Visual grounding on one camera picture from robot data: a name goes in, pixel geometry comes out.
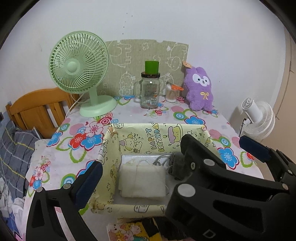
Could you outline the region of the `grey black soft item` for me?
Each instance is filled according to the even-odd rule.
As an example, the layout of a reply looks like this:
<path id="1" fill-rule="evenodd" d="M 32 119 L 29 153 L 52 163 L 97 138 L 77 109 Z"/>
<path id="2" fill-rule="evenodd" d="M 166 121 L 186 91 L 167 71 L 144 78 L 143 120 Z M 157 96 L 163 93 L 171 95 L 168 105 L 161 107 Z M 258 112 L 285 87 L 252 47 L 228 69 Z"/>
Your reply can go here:
<path id="1" fill-rule="evenodd" d="M 174 152 L 168 159 L 168 173 L 175 180 L 182 181 L 191 175 L 191 168 L 185 163 L 184 155 L 181 152 Z"/>

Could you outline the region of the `colourful snack packet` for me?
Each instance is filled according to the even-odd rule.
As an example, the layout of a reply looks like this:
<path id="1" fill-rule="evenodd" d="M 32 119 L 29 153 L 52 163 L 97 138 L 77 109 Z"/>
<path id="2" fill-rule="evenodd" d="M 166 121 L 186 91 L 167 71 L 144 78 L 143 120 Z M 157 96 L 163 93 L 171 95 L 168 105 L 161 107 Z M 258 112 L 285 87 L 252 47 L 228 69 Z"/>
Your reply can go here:
<path id="1" fill-rule="evenodd" d="M 153 218 L 145 218 L 123 224 L 108 224 L 109 240 L 162 241 L 162 235 Z"/>

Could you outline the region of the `crumpled white clothes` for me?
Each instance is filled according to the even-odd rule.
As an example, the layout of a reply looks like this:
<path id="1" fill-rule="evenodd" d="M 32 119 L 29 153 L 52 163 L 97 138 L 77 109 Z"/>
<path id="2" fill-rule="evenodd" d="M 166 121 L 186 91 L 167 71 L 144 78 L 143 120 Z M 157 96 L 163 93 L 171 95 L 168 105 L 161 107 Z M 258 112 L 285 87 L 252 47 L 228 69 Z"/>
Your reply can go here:
<path id="1" fill-rule="evenodd" d="M 1 219 L 16 240 L 26 240 L 25 200 L 23 188 L 14 188 L 1 177 Z"/>

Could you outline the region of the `white standing fan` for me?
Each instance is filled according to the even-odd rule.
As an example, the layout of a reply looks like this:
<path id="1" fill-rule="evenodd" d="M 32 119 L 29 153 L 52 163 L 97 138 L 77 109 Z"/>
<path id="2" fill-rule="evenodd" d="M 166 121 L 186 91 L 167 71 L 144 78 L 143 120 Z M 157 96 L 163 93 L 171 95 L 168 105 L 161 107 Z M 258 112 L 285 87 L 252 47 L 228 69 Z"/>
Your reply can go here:
<path id="1" fill-rule="evenodd" d="M 241 103 L 241 108 L 249 123 L 242 124 L 240 136 L 248 136 L 259 142 L 267 138 L 275 126 L 275 114 L 271 105 L 248 97 Z"/>

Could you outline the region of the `white folded cloth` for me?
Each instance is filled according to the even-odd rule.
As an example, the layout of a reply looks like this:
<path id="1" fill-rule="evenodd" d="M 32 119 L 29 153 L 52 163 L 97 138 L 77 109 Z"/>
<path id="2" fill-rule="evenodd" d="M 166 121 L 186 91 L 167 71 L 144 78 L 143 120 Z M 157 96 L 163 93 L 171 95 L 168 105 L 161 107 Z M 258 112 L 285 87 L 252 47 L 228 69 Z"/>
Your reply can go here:
<path id="1" fill-rule="evenodd" d="M 125 198 L 163 198 L 166 195 L 166 170 L 156 165 L 124 164 L 118 190 Z"/>

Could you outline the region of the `grey plaid pillow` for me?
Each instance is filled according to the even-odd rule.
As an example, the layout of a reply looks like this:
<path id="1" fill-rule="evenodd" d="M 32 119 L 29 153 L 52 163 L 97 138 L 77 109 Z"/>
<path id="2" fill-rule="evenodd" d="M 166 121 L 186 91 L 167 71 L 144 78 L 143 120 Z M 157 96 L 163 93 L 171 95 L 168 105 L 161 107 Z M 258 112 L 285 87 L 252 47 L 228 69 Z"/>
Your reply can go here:
<path id="1" fill-rule="evenodd" d="M 35 151 L 35 142 L 40 140 L 36 129 L 22 130 L 9 121 L 1 137 L 1 177 L 11 193 L 12 199 L 26 194 L 26 173 Z"/>

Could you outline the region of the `floral tablecloth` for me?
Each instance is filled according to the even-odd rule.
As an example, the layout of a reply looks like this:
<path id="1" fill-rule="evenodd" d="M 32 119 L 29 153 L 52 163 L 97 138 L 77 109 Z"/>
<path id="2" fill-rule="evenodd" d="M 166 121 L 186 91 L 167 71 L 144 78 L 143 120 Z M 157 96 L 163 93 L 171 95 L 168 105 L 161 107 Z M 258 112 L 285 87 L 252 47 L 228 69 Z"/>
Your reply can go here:
<path id="1" fill-rule="evenodd" d="M 227 120 L 216 110 L 193 111 L 188 102 L 179 96 L 176 102 L 167 102 L 163 97 L 155 109 L 141 108 L 132 97 L 116 97 L 117 106 L 111 112 L 94 118 L 85 118 L 74 109 L 58 127 L 49 140 L 42 139 L 35 144 L 35 151 L 26 174 L 29 188 L 25 200 L 26 217 L 35 191 L 43 187 L 47 190 L 61 188 L 66 183 L 73 183 L 79 175 L 84 174 L 94 161 L 98 160 L 103 139 L 107 129 L 118 123 L 179 123 L 186 125 L 205 125 L 212 143 L 226 164 L 228 170 L 241 174 L 262 178 L 254 157 L 241 149 L 239 137 Z M 165 161 L 165 153 L 161 155 L 139 156 L 142 165 L 152 162 L 157 156 Z M 141 199 L 123 198 L 115 188 L 114 204 L 166 205 L 169 198 Z M 82 218 L 99 240 L 109 240 L 107 225 L 115 223 L 112 214 L 93 213 L 89 203 L 80 210 Z"/>

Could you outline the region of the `yellow cartoon fabric storage box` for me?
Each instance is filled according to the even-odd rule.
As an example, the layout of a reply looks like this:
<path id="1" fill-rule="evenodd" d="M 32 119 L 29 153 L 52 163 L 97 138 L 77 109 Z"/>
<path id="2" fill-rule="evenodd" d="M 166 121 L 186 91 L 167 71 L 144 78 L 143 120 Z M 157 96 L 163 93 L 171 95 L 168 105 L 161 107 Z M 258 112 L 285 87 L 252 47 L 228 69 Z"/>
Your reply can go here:
<path id="1" fill-rule="evenodd" d="M 122 155 L 161 155 L 180 151 L 183 135 L 192 135 L 215 156 L 217 148 L 212 143 L 205 125 L 179 123 L 118 123 L 108 127 L 98 160 L 102 164 L 102 177 L 89 200 L 93 213 L 112 214 L 117 218 L 144 218 L 163 216 L 165 205 L 114 204 L 118 170 Z"/>

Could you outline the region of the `wooden chair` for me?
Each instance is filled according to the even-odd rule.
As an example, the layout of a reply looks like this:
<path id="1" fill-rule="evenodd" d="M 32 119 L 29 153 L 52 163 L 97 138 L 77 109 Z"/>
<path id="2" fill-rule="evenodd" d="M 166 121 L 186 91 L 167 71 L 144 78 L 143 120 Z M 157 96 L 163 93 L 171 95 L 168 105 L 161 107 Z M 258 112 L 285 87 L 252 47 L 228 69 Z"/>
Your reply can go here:
<path id="1" fill-rule="evenodd" d="M 40 89 L 6 105 L 9 118 L 22 130 L 36 128 L 44 138 L 51 138 L 58 126 L 65 120 L 66 113 L 62 104 L 71 107 L 79 95 L 69 94 L 58 87 Z"/>

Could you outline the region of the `cotton swab container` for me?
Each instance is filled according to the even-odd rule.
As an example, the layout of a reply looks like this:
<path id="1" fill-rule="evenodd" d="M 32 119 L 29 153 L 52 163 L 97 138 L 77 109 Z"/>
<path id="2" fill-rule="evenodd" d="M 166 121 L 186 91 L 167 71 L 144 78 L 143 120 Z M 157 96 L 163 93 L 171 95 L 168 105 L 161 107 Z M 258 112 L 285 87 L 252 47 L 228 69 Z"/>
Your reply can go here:
<path id="1" fill-rule="evenodd" d="M 167 102 L 176 102 L 177 97 L 180 96 L 180 92 L 184 89 L 178 85 L 166 82 L 165 99 Z"/>

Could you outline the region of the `purple plush bunny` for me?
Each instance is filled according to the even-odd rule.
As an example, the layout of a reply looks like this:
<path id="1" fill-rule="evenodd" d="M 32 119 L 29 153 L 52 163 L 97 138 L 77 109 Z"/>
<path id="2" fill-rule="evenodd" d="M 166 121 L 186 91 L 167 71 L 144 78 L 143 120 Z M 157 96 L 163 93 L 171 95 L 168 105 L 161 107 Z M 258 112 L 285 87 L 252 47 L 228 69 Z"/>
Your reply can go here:
<path id="1" fill-rule="evenodd" d="M 193 111 L 213 109 L 213 94 L 211 92 L 211 80 L 202 67 L 187 68 L 184 78 L 187 90 L 186 99 Z"/>

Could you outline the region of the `glass mason jar mug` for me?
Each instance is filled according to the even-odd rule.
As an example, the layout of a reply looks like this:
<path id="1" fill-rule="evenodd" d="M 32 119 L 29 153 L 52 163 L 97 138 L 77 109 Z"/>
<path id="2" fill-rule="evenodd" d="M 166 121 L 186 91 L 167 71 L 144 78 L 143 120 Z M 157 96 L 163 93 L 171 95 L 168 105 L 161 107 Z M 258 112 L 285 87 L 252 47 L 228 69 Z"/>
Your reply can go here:
<path id="1" fill-rule="evenodd" d="M 157 108 L 160 95 L 160 73 L 141 73 L 141 80 L 133 85 L 133 95 L 139 99 L 140 106 L 146 109 Z"/>

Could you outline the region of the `green plastic cup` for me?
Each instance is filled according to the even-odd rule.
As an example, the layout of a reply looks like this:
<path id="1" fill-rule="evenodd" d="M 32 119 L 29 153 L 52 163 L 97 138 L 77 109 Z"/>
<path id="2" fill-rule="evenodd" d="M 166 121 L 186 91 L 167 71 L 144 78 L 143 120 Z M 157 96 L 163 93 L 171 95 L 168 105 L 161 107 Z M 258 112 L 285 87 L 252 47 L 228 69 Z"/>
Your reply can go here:
<path id="1" fill-rule="evenodd" d="M 152 60 L 145 61 L 144 71 L 148 75 L 158 74 L 159 61 L 152 61 Z"/>

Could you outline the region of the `green desk fan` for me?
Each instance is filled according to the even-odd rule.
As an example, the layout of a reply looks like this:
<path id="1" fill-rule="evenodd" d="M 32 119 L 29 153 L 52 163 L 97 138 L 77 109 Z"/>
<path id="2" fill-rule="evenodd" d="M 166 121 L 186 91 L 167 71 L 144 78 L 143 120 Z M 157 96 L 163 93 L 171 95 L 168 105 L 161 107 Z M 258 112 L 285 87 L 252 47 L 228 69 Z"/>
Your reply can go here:
<path id="1" fill-rule="evenodd" d="M 109 52 L 105 42 L 87 31 L 65 35 L 52 49 L 49 73 L 55 84 L 70 94 L 89 94 L 79 113 L 84 117 L 105 115 L 115 109 L 116 100 L 98 95 L 97 87 L 107 74 Z"/>

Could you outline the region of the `cartoon printed cardboard panel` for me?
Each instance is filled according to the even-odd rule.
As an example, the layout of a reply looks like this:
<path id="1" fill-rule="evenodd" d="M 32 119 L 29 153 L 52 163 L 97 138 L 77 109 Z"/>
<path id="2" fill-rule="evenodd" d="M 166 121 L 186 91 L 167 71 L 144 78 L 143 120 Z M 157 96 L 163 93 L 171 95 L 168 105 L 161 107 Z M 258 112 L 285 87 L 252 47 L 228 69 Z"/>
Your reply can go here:
<path id="1" fill-rule="evenodd" d="M 145 61 L 158 61 L 160 92 L 165 93 L 167 82 L 182 86 L 183 62 L 187 59 L 189 45 L 172 41 L 145 39 L 114 40 L 106 42 L 109 66 L 103 81 L 97 87 L 99 95 L 127 96 L 141 80 Z"/>

